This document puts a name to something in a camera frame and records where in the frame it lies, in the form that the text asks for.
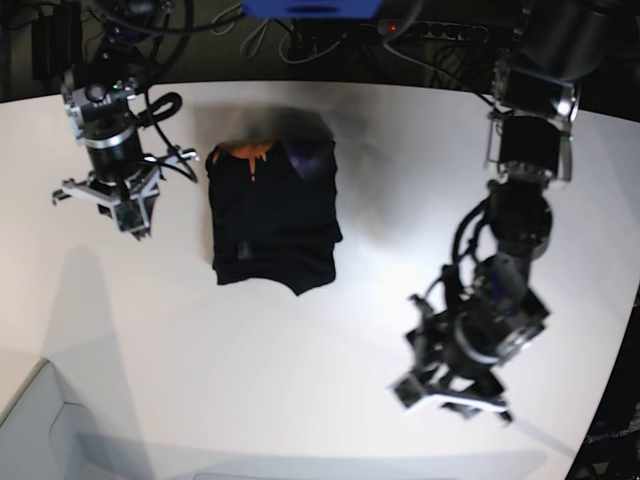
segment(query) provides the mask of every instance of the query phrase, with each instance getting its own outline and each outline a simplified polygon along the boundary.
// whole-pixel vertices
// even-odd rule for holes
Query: black cable
[[[177,154],[178,149],[176,148],[175,145],[173,145],[169,141],[167,136],[164,134],[164,132],[160,128],[160,125],[158,125],[158,121],[156,120],[156,116],[152,112],[151,102],[149,101],[149,90],[145,90],[145,92],[144,92],[144,105],[145,105],[145,107],[147,109],[147,112],[149,113],[149,119],[151,120],[151,125],[153,126],[153,128],[156,129],[156,132],[158,132],[158,135],[160,136],[160,138],[162,139],[164,144],[167,146],[167,152],[169,153],[169,155]]]
[[[429,295],[431,295],[431,292],[433,292],[433,289],[436,288],[440,282],[442,282],[442,276],[436,278],[433,281],[433,283],[431,285],[429,285],[429,288],[427,288],[427,291],[424,294],[424,300],[425,301],[429,299]]]
[[[88,38],[87,40],[85,40],[84,45],[82,46],[82,59],[84,60],[84,63],[89,63],[89,49],[87,48],[89,46],[89,44],[91,42],[93,42],[94,40],[102,37],[104,35],[104,30],[102,30],[100,33],[98,33],[97,35],[94,35],[91,38]]]
[[[382,81],[383,83],[393,83],[385,69],[382,68],[382,65],[380,65],[380,62],[378,62],[378,58],[373,54],[366,43],[360,43],[358,45],[358,50],[360,50],[362,55],[369,62],[369,65],[371,65],[371,69],[373,70],[374,75],[377,74],[377,76],[381,79],[379,81]]]
[[[454,50],[454,45],[445,45],[444,47],[439,48],[438,51],[436,51],[436,53],[433,55],[433,64],[438,68],[443,68],[445,62],[449,60],[449,58],[453,55]],[[429,87],[437,86],[439,86],[440,88],[444,88],[445,85],[440,79],[440,75],[438,75],[438,72],[433,72]]]
[[[471,62],[471,59],[473,57],[475,57],[475,49],[469,48],[467,50],[465,50],[465,52],[462,55],[462,59],[460,60],[460,64],[458,65],[458,68],[456,68],[456,71],[453,72],[453,74],[462,79],[465,80],[465,73],[467,72],[468,69],[468,65]]]
[[[141,128],[148,128],[153,125],[151,115],[155,118],[156,122],[163,122],[180,111],[182,108],[182,97],[176,92],[169,92],[162,95],[155,102],[151,103],[147,110],[140,112],[137,118],[137,126]]]
[[[476,255],[478,245],[480,243],[480,233],[486,225],[486,217],[482,217],[480,220],[478,220],[478,223],[476,223],[476,226],[473,228],[473,236],[469,240],[469,246],[467,247],[467,252],[469,253],[469,255],[471,255],[471,258],[476,265],[480,263],[480,261],[478,260],[478,256]]]
[[[193,0],[183,0],[183,3],[184,3],[184,26],[185,26],[185,29],[188,29],[191,26],[193,26],[193,17],[194,17]],[[156,70],[156,72],[153,75],[151,75],[151,77],[149,77],[142,83],[142,85],[138,88],[138,92],[147,91],[149,88],[155,85],[158,82],[158,80],[160,80],[160,78],[162,78],[169,70],[173,68],[173,66],[177,63],[177,61],[180,59],[182,54],[187,49],[190,39],[191,39],[190,35],[183,35],[182,37],[180,37],[180,40],[178,41],[178,45],[176,45],[176,48],[173,51],[173,53],[164,62],[164,64],[158,70]]]
[[[450,78],[451,80],[453,80],[454,82],[456,82],[458,85],[460,85],[461,87],[463,87],[464,89],[468,90],[469,92],[473,93],[475,96],[477,96],[480,100],[482,100],[484,103],[486,103],[487,105],[489,105],[491,108],[494,108],[495,104],[492,100],[489,100],[487,97],[485,97],[482,93],[478,92],[475,88],[469,86],[467,83],[463,82],[460,78],[456,77],[455,75],[453,75],[452,73],[447,72],[446,70],[443,70],[442,68],[426,62],[424,60],[420,60],[418,58],[413,58],[409,55],[405,55],[404,53],[400,53],[397,50],[395,50],[393,47],[391,47],[388,44],[383,44],[384,48],[387,49],[389,52],[391,52],[392,54],[394,54],[395,56],[402,58],[403,60],[406,60],[408,62],[411,63],[415,63],[416,65],[421,65],[423,67],[426,68],[430,68],[431,70],[434,70],[442,75],[444,75],[447,78]]]
[[[34,2],[34,3],[21,3],[21,7],[59,7],[60,3],[53,2]]]
[[[135,22],[130,21],[126,17],[123,17],[117,12],[114,12],[111,7],[109,7],[105,0],[95,0],[96,5],[102,13],[104,13],[109,20],[122,25],[123,27],[130,28],[131,30],[136,30],[141,33],[146,33],[151,36],[158,35],[193,35],[195,33],[208,32],[214,28],[222,27],[224,25],[229,25],[230,23],[237,22],[246,17],[246,13],[240,13],[238,15],[233,15],[231,17],[227,17],[219,20],[215,23],[208,23],[206,25],[197,25],[185,28],[158,28],[158,27],[147,27],[144,25],[139,25]]]
[[[128,202],[131,199],[131,192],[129,191],[124,179],[120,176],[116,177],[116,187],[120,194],[120,200],[122,200],[122,202]]]
[[[187,162],[185,162],[182,157],[180,157],[180,152],[179,152],[179,148],[176,147],[175,145],[173,145],[169,139],[167,138],[167,136],[164,134],[164,132],[162,131],[162,128],[160,128],[160,125],[158,124],[158,121],[156,119],[156,116],[153,114],[154,108],[151,105],[151,102],[149,101],[149,90],[145,90],[144,92],[144,103],[145,106],[147,108],[147,112],[149,114],[149,120],[151,121],[151,125],[153,125],[153,128],[156,129],[156,132],[158,132],[158,135],[160,136],[160,138],[162,139],[162,141],[165,143],[165,145],[167,146],[167,153],[169,155],[175,155],[179,158],[178,162],[181,165],[184,165],[184,167],[187,169],[187,171],[185,172],[184,170],[175,167],[173,165],[167,165],[165,163],[154,163],[154,162],[145,162],[144,160],[142,161],[143,163],[149,164],[149,165],[158,165],[161,168],[168,168],[169,170],[173,170],[175,172],[179,172],[181,175],[185,176],[186,178],[188,178],[190,181],[192,181],[193,183],[198,183],[198,177],[196,176],[195,172],[193,171],[193,169],[191,168],[191,166],[189,164],[187,164]]]
[[[352,39],[350,37],[345,37],[335,50],[336,65],[346,66],[346,75],[343,78],[340,78],[338,80],[339,82],[350,81],[351,76],[357,71],[357,69],[350,67],[357,64],[358,56],[361,55],[361,53],[357,48],[350,48],[354,47],[354,45],[357,47],[358,45],[357,40],[351,40]]]
[[[482,86],[491,88],[495,72],[495,57],[489,53],[486,47],[474,48],[473,54],[469,67],[466,69],[466,78],[473,79],[472,83],[477,88],[482,89]]]
[[[171,20],[171,14],[167,13],[164,16],[164,20],[162,22],[162,27],[167,28],[169,26],[169,21]],[[162,46],[162,42],[164,42],[164,37],[156,37],[153,39],[153,48],[151,49],[151,53],[149,54],[149,59],[154,61],[160,52],[160,47]]]
[[[476,207],[462,219],[460,225],[458,225],[458,229],[456,230],[456,235],[453,240],[453,248],[451,250],[451,261],[454,265],[460,263],[460,260],[462,260],[462,256],[460,255],[460,242],[462,242],[464,232],[466,231],[469,224],[473,221],[473,219],[484,212],[486,206],[487,200],[484,199],[478,205],[476,205]]]
[[[93,11],[93,8],[87,7],[87,9],[85,11],[89,12],[89,15],[91,15],[95,20],[97,20],[98,22],[102,23],[102,19],[96,15],[96,13]]]
[[[287,32],[289,32],[289,35],[293,35],[293,30],[287,27],[287,25],[284,22],[281,22],[277,18],[274,18],[273,21],[276,22],[278,25],[280,25],[282,28],[284,28]]]
[[[166,164],[166,163],[160,163],[160,162],[158,162],[158,163],[155,163],[155,162],[147,162],[146,160],[139,160],[139,161],[138,161],[138,162],[136,162],[136,163],[138,163],[138,164],[140,164],[140,165],[147,165],[147,166],[150,166],[150,167],[159,167],[160,169],[168,168],[168,169],[169,169],[169,170],[171,170],[172,172],[179,173],[180,175],[182,175],[183,177],[185,177],[185,178],[189,179],[190,181],[192,181],[192,182],[194,181],[194,179],[191,177],[191,174],[190,174],[190,173],[185,172],[184,170],[182,170],[182,169],[180,169],[180,168],[176,167],[175,165],[168,165],[168,164]]]

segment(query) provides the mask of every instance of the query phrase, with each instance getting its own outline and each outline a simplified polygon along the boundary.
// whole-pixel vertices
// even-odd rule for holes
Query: folded black shirt
[[[207,159],[218,284],[264,278],[296,295],[335,280],[334,142],[222,144]]]

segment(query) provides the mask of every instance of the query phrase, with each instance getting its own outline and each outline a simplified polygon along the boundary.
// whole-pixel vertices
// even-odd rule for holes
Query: white table
[[[202,168],[199,186],[167,175],[153,238],[138,243],[93,205],[51,206],[62,179],[89,169],[59,97],[0,106],[0,346],[51,360],[127,478],[564,478],[640,277],[640,125],[579,115],[575,180],[548,193],[553,237],[532,275],[553,314],[499,372],[518,419],[504,428],[437,405],[404,415],[385,390],[410,364],[408,295],[435,278],[486,195],[486,107],[464,93],[318,83],[152,97],[169,90],[185,106],[166,131],[203,156],[229,139],[229,119],[319,112],[338,145],[345,240],[337,281],[301,298],[263,280],[217,287]],[[151,130],[142,138],[162,152]]]

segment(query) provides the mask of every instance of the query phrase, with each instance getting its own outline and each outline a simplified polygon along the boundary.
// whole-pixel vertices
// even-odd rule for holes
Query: power strip
[[[378,32],[386,35],[398,28],[397,20],[380,20]],[[488,43],[489,29],[477,25],[465,25],[461,23],[417,21],[406,33],[407,37],[451,40],[458,42]]]

